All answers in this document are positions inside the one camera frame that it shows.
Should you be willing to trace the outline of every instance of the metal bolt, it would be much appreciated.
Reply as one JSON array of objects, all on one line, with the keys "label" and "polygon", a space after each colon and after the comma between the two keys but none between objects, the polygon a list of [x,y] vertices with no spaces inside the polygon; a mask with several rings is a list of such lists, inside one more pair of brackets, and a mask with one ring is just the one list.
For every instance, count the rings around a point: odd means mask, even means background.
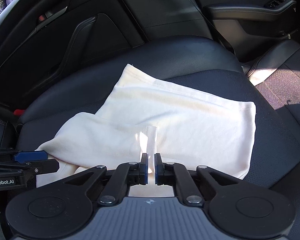
[{"label": "metal bolt", "polygon": [[104,195],[100,198],[100,202],[104,204],[111,204],[115,201],[115,198],[112,196]]},{"label": "metal bolt", "polygon": [[202,198],[197,195],[191,195],[187,197],[186,200],[191,204],[198,204],[202,201]]}]

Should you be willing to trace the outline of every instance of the white cloth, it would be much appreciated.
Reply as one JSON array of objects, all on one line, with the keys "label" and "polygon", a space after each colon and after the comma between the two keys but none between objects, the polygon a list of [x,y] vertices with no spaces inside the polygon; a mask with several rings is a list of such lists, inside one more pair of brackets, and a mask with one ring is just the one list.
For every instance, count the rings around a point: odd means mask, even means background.
[{"label": "white cloth", "polygon": [[96,114],[79,113],[55,138],[43,143],[60,160],[55,174],[37,176],[37,186],[103,164],[115,169],[154,153],[164,162],[195,170],[207,165],[243,179],[254,144],[256,107],[155,79],[127,65]]}]

